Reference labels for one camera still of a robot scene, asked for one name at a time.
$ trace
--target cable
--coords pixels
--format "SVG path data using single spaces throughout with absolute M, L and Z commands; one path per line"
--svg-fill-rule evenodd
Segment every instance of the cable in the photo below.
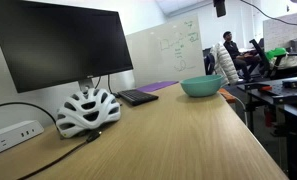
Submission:
M 39 107 L 39 106 L 37 106 L 37 105 L 30 104 L 30 103 L 25 103 L 25 102 L 9 102 L 9 103 L 3 103 L 3 104 L 0 104 L 0 107 L 1 107 L 1 106 L 7 106 L 7 105 L 13 105 L 13 104 L 21 104 L 21 105 L 33 106 L 33 107 L 35 107 L 35 108 L 38 108 L 38 109 L 42 110 L 43 112 L 45 112 L 45 113 L 52 119 L 52 121 L 54 122 L 54 124 L 55 124 L 55 126 L 56 126 L 56 120 L 55 120 L 55 118 L 52 117 L 52 115 L 51 115 L 49 112 L 47 112 L 45 109 L 43 109 L 43 108 L 41 108 L 41 107 Z
M 56 159 L 55 161 L 45 165 L 44 167 L 32 172 L 32 173 L 29 173 L 21 178 L 19 178 L 18 180 L 23 180 L 23 179 L 28 179 L 48 168 L 50 168 L 51 166 L 57 164 L 58 162 L 60 162 L 61 160 L 65 159 L 66 157 L 68 157 L 69 155 L 71 155 L 72 153 L 76 152 L 78 149 L 84 147 L 85 145 L 89 144 L 90 142 L 96 140 L 99 136 L 100 136 L 101 132 L 98 131 L 98 130 L 94 130 L 92 132 L 90 132 L 87 140 L 81 144 L 79 144 L 78 146 L 76 146 L 75 148 L 73 148 L 72 150 L 68 151 L 66 154 L 62 155 L 61 157 L 59 157 L 58 159 Z
M 108 74 L 108 88 L 109 88 L 110 94 L 113 94 L 110 88 L 110 74 Z
M 270 18 L 270 19 L 273 19 L 273 20 L 276 20 L 276 21 L 280 21 L 280 22 L 285 23 L 285 24 L 288 24 L 288 25 L 297 26 L 297 24 L 295 24 L 295 23 L 289 23 L 289 22 L 283 21 L 283 20 L 278 19 L 278 18 L 270 17 L 270 16 L 268 16 L 267 14 L 265 14 L 264 12 L 262 12 L 257 6 L 255 6 L 255 5 L 253 5 L 253 4 L 249 3 L 249 2 L 246 2 L 246 1 L 244 1 L 244 0 L 240 0 L 240 1 L 243 2 L 243 3 L 246 3 L 246 4 L 250 5 L 250 6 L 252 6 L 252 7 L 254 7 L 254 8 L 256 8 L 259 12 L 261 12 L 263 15 L 265 15 L 266 17 L 268 17 L 268 18 Z
M 245 124 L 246 124 L 246 126 L 248 127 L 248 118 L 247 118 L 247 112 L 246 112 L 246 106 L 245 106 L 245 104 L 239 99 L 239 98 L 237 98 L 236 96 L 234 96 L 234 95 L 231 95 L 231 94 L 227 94 L 227 93 L 221 93 L 220 92 L 220 94 L 222 94 L 222 95 L 228 95 L 228 96 L 231 96 L 231 97 L 233 97 L 233 98 L 236 98 L 237 99 L 237 101 L 239 101 L 240 102 L 240 104 L 242 105 L 242 108 L 243 108 L 243 110 L 244 110 L 244 116 L 245 116 Z
M 97 87 L 98 87 L 98 85 L 99 85 L 99 83 L 100 83 L 100 80 L 101 80 L 101 76 L 99 77 L 99 80 L 98 80 L 98 82 L 97 82 L 97 85 L 96 85 L 95 89 L 97 89 Z

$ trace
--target whiteboard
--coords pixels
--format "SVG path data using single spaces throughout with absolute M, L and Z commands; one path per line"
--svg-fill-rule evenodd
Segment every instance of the whiteboard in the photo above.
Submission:
M 279 17 L 283 21 L 297 24 L 297 13 Z M 276 20 L 264 21 L 265 51 L 276 47 L 290 47 L 290 40 L 297 39 L 297 26 L 288 25 Z
M 126 36 L 135 86 L 205 75 L 197 15 Z

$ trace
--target purple mat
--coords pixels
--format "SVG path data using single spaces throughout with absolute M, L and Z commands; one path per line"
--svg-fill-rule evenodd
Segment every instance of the purple mat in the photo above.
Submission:
M 142 86 L 140 88 L 137 88 L 137 90 L 142 91 L 142 92 L 153 92 L 158 89 L 165 88 L 167 86 L 173 85 L 178 83 L 178 81 L 162 81 L 162 82 L 157 82 L 153 84 L 149 84 L 147 86 Z

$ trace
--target electrical outlet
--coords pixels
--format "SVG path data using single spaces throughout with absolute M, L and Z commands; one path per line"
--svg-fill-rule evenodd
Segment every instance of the electrical outlet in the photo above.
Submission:
M 23 121 L 0 129 L 0 152 L 44 132 L 38 121 Z

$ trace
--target white helmet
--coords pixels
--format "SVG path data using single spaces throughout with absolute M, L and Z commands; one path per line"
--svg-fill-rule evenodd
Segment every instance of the white helmet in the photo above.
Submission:
M 120 119 L 120 104 L 105 89 L 90 88 L 67 97 L 58 110 L 56 126 L 65 138 Z

